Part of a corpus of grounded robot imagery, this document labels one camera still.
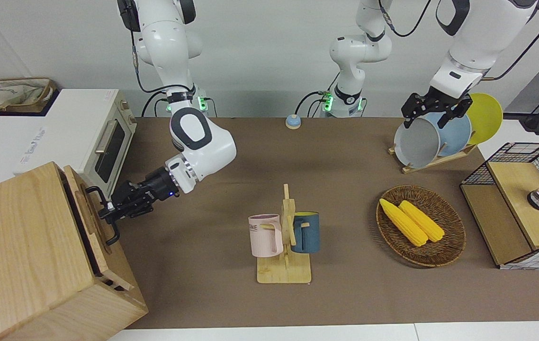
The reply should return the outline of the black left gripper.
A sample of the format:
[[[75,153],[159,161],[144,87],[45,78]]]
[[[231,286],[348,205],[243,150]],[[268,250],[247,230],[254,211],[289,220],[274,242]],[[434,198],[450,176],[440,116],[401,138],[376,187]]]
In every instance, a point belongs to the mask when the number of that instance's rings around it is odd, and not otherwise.
[[[438,120],[438,128],[443,129],[453,119],[464,116],[471,104],[472,98],[469,94],[454,99],[439,90],[429,90],[425,95],[412,93],[402,106],[404,127],[408,129],[413,121],[422,115],[446,112],[447,114],[442,114]]]

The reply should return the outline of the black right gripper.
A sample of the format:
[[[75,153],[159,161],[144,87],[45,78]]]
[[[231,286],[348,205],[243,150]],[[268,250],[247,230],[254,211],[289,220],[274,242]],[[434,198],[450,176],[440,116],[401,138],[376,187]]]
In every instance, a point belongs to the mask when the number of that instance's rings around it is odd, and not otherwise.
[[[164,201],[178,194],[179,189],[170,172],[157,168],[140,183],[127,180],[116,187],[111,201],[101,203],[103,209],[99,212],[99,218],[107,224],[113,224],[124,216],[135,218],[153,211],[155,201]]]

